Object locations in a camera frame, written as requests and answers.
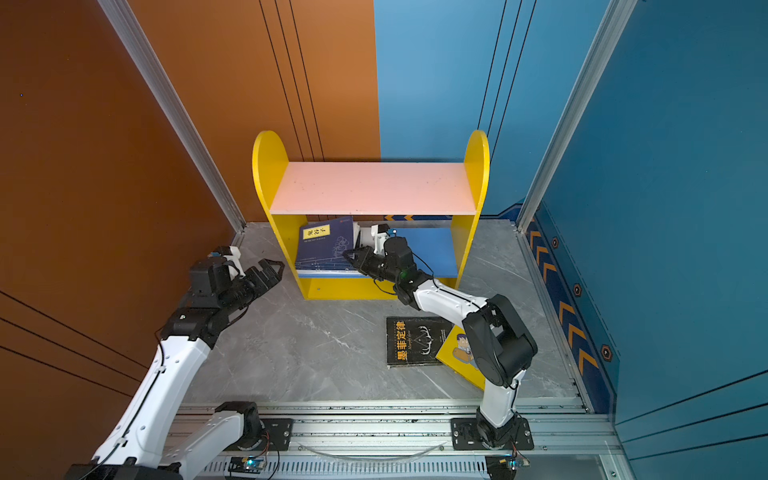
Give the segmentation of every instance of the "book cover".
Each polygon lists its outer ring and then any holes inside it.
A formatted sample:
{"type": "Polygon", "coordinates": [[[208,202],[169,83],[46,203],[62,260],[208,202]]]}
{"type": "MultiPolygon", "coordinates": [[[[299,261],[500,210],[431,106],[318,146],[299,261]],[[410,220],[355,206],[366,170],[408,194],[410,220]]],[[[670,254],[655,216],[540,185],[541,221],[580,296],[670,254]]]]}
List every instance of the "book cover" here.
{"type": "Polygon", "coordinates": [[[352,217],[315,222],[299,228],[297,270],[351,270],[342,253],[355,247],[356,228],[352,217]]]}
{"type": "Polygon", "coordinates": [[[439,316],[388,316],[386,364],[388,366],[440,365],[437,352],[452,323],[439,316]]]}
{"type": "Polygon", "coordinates": [[[469,380],[472,385],[480,390],[485,389],[485,376],[480,373],[475,364],[475,357],[469,348],[469,340],[461,327],[453,326],[448,338],[437,352],[437,359],[469,380]]]}

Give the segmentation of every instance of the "yellow arrow marking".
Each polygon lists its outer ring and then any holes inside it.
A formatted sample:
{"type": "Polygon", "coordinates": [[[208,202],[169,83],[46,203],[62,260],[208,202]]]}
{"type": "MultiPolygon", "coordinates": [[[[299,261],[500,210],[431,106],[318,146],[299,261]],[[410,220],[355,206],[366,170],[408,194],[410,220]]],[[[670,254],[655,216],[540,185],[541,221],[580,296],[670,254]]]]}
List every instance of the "yellow arrow marking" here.
{"type": "Polygon", "coordinates": [[[573,348],[573,346],[574,346],[574,333],[576,335],[579,335],[581,338],[583,338],[585,340],[587,339],[587,336],[584,335],[584,331],[582,331],[581,329],[576,328],[574,326],[574,324],[572,323],[571,325],[568,326],[568,345],[570,345],[571,348],[573,348]]]}
{"type": "Polygon", "coordinates": [[[587,360],[589,363],[594,365],[596,369],[599,369],[598,361],[595,360],[592,355],[589,353],[586,353],[584,350],[579,349],[578,351],[578,371],[580,374],[584,375],[584,361],[587,360]]]}
{"type": "Polygon", "coordinates": [[[541,252],[549,253],[544,247],[536,247],[536,265],[541,265],[541,252]]]}
{"type": "Polygon", "coordinates": [[[533,237],[540,237],[541,233],[539,232],[531,232],[531,251],[533,251],[533,237]]]}
{"type": "Polygon", "coordinates": [[[544,262],[544,283],[547,283],[547,270],[552,270],[553,272],[558,271],[558,269],[554,268],[554,265],[551,263],[544,262]]]}
{"type": "Polygon", "coordinates": [[[563,324],[563,310],[567,310],[568,312],[573,313],[576,315],[576,312],[574,311],[574,307],[568,305],[565,302],[560,302],[560,324],[563,324]]]}

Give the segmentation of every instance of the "orange wall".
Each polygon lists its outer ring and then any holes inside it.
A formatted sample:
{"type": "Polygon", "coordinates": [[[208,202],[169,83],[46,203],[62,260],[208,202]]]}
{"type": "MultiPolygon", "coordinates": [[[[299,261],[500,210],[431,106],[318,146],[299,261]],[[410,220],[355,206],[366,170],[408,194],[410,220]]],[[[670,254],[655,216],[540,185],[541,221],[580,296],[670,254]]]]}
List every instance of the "orange wall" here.
{"type": "Polygon", "coordinates": [[[263,130],[294,161],[380,159],[373,0],[129,3],[246,220],[263,130]]]}
{"type": "MultiPolygon", "coordinates": [[[[4,2],[0,39],[0,290],[148,364],[233,231],[97,2],[4,2]]],[[[60,478],[146,370],[5,296],[0,318],[118,371],[0,321],[2,476],[60,478]]]]}

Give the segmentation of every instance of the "black book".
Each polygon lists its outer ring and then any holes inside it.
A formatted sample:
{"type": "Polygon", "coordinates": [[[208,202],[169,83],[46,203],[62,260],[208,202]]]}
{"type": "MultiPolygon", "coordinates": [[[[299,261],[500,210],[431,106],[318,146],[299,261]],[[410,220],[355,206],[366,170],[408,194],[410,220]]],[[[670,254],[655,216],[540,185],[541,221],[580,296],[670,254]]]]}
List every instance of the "black book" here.
{"type": "Polygon", "coordinates": [[[388,366],[441,365],[437,352],[453,323],[439,316],[388,316],[386,364],[388,366]]]}

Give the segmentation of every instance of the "dark blue book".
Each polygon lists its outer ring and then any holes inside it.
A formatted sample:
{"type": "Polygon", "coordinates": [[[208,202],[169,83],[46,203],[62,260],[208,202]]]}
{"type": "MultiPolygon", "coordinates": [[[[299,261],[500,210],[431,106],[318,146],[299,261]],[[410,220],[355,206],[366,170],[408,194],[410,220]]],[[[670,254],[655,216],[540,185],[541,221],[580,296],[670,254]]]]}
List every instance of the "dark blue book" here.
{"type": "Polygon", "coordinates": [[[352,270],[343,253],[355,248],[356,240],[352,217],[339,217],[301,227],[296,269],[352,270]]]}

